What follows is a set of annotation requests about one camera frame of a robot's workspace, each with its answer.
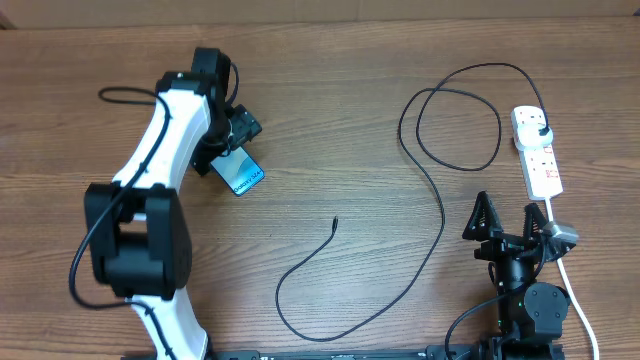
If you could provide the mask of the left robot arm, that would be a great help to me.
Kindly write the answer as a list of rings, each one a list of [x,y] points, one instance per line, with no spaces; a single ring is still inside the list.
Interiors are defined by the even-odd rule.
[[[188,169],[217,173],[237,196],[265,176],[244,145],[262,130],[233,102],[239,75],[217,48],[198,47],[190,70],[165,73],[148,92],[153,117],[129,161],[107,184],[86,190],[87,233],[72,260],[68,286],[79,296],[76,274],[89,253],[97,282],[111,287],[115,307],[139,316],[154,346],[154,359],[213,359],[207,331],[187,292],[192,242],[179,201]]]

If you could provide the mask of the blue Galaxy smartphone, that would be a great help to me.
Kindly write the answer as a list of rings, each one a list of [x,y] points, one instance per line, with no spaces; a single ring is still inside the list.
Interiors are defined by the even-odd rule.
[[[233,150],[226,157],[217,157],[210,163],[210,168],[236,196],[242,196],[265,177],[262,168],[243,147]]]

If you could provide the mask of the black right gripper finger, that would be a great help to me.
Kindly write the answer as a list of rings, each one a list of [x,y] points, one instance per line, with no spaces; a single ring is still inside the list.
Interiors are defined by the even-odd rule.
[[[503,227],[491,197],[486,191],[479,192],[462,238],[483,242],[497,239],[502,233]]]
[[[524,207],[524,213],[523,237],[535,238],[543,231],[548,221],[536,203],[526,205]]]

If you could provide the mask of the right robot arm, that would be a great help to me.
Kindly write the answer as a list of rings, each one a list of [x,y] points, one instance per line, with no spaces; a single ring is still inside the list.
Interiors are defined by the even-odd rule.
[[[549,220],[538,205],[524,208],[523,233],[504,231],[489,194],[478,193],[462,238],[480,243],[474,257],[488,263],[496,296],[464,313],[469,316],[490,305],[498,310],[499,332],[471,347],[465,359],[562,359],[563,322],[572,303],[568,291],[538,276],[545,264],[556,262],[579,240],[577,230]]]

